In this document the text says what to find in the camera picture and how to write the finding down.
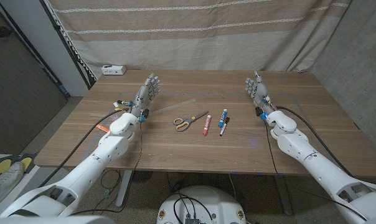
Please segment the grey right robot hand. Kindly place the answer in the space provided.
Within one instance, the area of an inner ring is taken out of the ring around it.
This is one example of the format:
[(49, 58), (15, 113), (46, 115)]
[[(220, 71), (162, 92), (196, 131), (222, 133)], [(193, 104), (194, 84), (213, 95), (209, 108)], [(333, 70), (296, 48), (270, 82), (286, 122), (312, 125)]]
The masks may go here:
[(265, 120), (270, 113), (276, 111), (276, 108), (271, 102), (268, 89), (263, 83), (262, 77), (255, 71), (255, 78), (247, 78), (245, 83), (245, 91), (250, 95), (255, 105), (256, 115)]

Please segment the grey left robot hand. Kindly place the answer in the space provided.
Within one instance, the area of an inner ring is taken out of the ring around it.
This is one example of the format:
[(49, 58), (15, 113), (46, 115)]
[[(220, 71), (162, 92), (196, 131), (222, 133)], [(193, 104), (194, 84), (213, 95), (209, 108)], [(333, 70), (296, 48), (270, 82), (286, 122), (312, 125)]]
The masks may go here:
[(152, 100), (161, 91), (160, 79), (155, 74), (150, 74), (142, 87), (137, 92), (130, 113), (138, 117), (141, 113), (148, 109)]

